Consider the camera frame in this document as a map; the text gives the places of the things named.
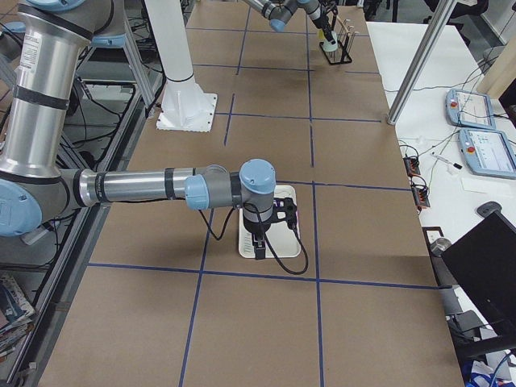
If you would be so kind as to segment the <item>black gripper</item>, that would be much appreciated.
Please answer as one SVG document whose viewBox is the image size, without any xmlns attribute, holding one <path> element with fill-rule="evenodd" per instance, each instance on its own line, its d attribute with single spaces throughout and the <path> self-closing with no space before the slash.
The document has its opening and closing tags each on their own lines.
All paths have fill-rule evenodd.
<svg viewBox="0 0 516 387">
<path fill-rule="evenodd" d="M 323 40 L 333 40 L 332 28 L 328 18 L 319 18 L 319 35 Z"/>
<path fill-rule="evenodd" d="M 247 218 L 243 219 L 243 226 L 252 236 L 254 258 L 266 258 L 266 243 L 264 234 L 268 230 L 268 225 L 264 222 L 252 222 Z"/>
</svg>

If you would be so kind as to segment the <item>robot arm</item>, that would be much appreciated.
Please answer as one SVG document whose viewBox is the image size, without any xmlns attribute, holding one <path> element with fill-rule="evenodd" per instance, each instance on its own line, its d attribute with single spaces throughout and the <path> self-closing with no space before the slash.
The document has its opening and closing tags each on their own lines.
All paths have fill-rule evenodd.
<svg viewBox="0 0 516 387">
<path fill-rule="evenodd" d="M 275 170 L 266 160 L 247 161 L 236 173 L 215 164 L 146 172 L 56 167 L 78 57 L 94 38 L 123 33 L 123 2 L 22 1 L 19 16 L 26 31 L 1 154 L 2 235 L 102 203 L 182 200 L 193 210 L 242 210 L 255 256 L 264 258 L 267 230 L 277 220 Z"/>
<path fill-rule="evenodd" d="M 316 28 L 323 33 L 325 40 L 331 44 L 335 43 L 327 10 L 320 1 L 298 0 L 274 3 L 273 1 L 245 0 L 244 2 L 267 19 L 269 26 L 276 32 L 283 32 L 286 24 L 297 10 L 302 9 Z"/>
</svg>

